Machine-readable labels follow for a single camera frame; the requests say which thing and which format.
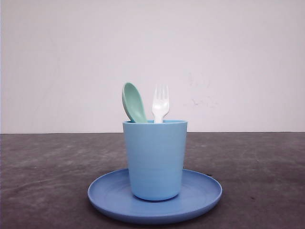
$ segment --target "spoon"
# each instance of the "spoon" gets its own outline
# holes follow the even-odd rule
[[[147,123],[140,93],[132,83],[124,85],[122,102],[124,110],[132,122]]]

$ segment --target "tableware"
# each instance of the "tableware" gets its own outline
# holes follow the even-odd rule
[[[154,116],[154,123],[162,123],[164,117],[170,110],[170,98],[167,85],[157,85],[153,103],[152,103],[152,113]]]
[[[136,123],[147,123],[142,99],[132,83],[126,83],[122,90],[122,103],[127,116]]]
[[[176,196],[181,188],[187,121],[123,122],[132,192],[146,200]]]
[[[107,173],[91,183],[88,197],[104,215],[129,223],[167,224],[200,216],[212,209],[222,194],[213,178],[183,170],[179,195],[165,201],[147,201],[132,194],[128,169]]]

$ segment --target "blue cup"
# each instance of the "blue cup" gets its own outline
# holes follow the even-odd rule
[[[165,200],[181,189],[187,121],[123,122],[132,192],[145,200]]]

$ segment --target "plate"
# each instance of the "plate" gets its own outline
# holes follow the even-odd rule
[[[212,209],[222,194],[213,178],[184,169],[180,193],[168,200],[147,201],[132,194],[128,169],[107,173],[91,183],[88,197],[104,215],[136,224],[168,224],[200,216]]]

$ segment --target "fork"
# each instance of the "fork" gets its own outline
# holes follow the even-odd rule
[[[164,116],[170,110],[170,97],[167,85],[157,85],[154,91],[152,113],[154,123],[163,123]]]

